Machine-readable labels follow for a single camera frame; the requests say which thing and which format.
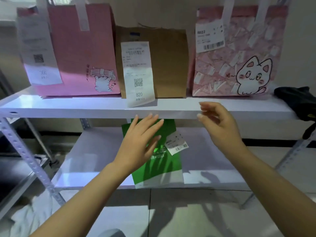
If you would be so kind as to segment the person's right hand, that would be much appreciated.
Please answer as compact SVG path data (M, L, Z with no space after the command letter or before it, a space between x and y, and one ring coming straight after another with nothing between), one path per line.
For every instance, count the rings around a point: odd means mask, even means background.
M212 120L212 132L209 133L216 147L231 162L243 159L249 153L242 141L238 125L231 113L218 102L199 102L201 114Z

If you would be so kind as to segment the person's left hand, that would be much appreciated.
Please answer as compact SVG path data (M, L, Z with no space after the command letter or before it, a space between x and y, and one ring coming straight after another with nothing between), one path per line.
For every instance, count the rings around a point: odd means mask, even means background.
M125 175L129 175L136 171L150 159L146 157L146 147L151 142L151 140L158 135L146 135L147 120L147 117L142 120L138 120L138 135L129 136L127 131L113 161L119 172L124 173ZM157 125L159 126L157 132L160 130L163 124L164 119L157 121Z

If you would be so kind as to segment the person's right forearm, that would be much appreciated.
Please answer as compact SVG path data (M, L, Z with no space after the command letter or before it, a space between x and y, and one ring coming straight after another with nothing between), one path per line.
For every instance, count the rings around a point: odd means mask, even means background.
M246 147L226 158L284 237L316 237L316 203Z

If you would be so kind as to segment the person's left forearm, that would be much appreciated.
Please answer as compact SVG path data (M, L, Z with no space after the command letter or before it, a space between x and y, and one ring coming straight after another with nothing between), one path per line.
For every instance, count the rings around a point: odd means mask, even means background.
M108 164L29 237L86 237L113 192L134 170L130 163Z

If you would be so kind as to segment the green paper bag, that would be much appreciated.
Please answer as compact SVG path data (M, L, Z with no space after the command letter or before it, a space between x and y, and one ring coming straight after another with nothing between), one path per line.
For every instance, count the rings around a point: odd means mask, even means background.
M160 135L150 159L131 176L136 189L141 188L169 188L184 184L182 164L179 151L170 153L165 143L169 135L176 132L174 119L164 119L164 124L155 136Z

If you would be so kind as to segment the small white barcode label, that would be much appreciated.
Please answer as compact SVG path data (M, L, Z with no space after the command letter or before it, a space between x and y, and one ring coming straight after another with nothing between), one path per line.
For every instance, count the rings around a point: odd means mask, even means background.
M184 149L189 148L187 142L178 131L168 135L164 145L172 156Z

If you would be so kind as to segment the white metal shelf rack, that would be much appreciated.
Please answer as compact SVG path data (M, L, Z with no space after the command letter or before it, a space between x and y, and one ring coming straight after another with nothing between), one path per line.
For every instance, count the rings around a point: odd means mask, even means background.
M125 99L110 97L47 98L38 96L33 87L0 100L0 132L34 171L59 205L65 204L60 191L80 190L111 162L120 146L120 127L94 128L89 119L131 119L136 114L146 117L158 114L162 119L195 120L200 112L199 102L214 101L224 105L236 120L287 121L298 120L282 100L268 95L254 98L196 98L157 99L145 106L127 108ZM84 129L69 156L53 180L47 176L34 154L26 146L7 118L78 118ZM158 179L159 188L199 188L249 191L241 175L225 160L223 154L207 139L202 128L179 127L189 148L181 153L184 173L179 180L168 183Z

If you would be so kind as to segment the white receipt with square code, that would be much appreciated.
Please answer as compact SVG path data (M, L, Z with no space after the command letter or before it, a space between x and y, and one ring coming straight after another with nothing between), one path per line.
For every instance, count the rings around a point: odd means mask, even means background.
M127 107L155 101L149 42L122 42L121 56Z

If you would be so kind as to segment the brown paper bag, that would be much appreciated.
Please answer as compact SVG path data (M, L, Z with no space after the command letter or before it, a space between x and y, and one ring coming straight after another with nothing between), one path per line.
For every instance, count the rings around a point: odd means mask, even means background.
M153 27L115 28L117 80L126 99L121 42L149 42L156 98L185 98L189 51L185 30Z

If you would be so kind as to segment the pink patterned cat tote bag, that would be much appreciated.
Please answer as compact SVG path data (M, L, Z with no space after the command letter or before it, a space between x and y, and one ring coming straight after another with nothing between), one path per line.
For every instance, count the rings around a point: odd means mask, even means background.
M274 81L281 57L288 5L200 7L196 23L222 19L225 47L197 53L191 64L192 96L251 96L265 94Z

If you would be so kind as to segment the plain pink cat tote bag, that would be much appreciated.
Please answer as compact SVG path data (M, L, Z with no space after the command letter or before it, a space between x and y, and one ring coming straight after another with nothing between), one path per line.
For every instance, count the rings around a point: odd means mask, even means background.
M50 29L62 83L31 85L41 97L120 94L115 59L113 11L108 3L18 7L17 17L39 15Z

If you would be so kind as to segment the black cloth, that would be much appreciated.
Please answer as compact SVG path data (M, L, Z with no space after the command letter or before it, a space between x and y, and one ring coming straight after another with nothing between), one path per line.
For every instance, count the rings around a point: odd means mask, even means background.
M316 130L316 96L310 93L309 87L278 87L274 95L283 100L302 121L313 121L314 123L306 129L302 139L311 137Z

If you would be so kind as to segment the long white receipt slip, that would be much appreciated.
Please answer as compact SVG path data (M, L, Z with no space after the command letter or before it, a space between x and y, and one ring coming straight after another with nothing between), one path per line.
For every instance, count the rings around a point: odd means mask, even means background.
M17 17L20 56L31 85L61 84L48 23L39 15Z

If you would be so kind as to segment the grey metal shelf rack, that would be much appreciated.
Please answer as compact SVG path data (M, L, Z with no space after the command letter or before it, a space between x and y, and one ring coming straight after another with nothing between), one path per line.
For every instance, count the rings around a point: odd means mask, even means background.
M56 170L60 167L59 159L53 155L44 143L42 135L28 118L7 118L7 121L14 130L20 126L27 126L32 132L45 153L34 156L42 168L49 165L51 170ZM18 153L8 151L8 141L1 131L0 147L6 148L6 151L0 151L0 220L2 220L6 219L9 210L37 177Z

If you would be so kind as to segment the white cloth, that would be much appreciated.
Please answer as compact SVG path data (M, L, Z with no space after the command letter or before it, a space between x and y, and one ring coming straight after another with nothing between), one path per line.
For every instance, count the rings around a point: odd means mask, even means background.
M34 196L30 203L13 209L9 237L29 237L59 208L59 203L47 191Z

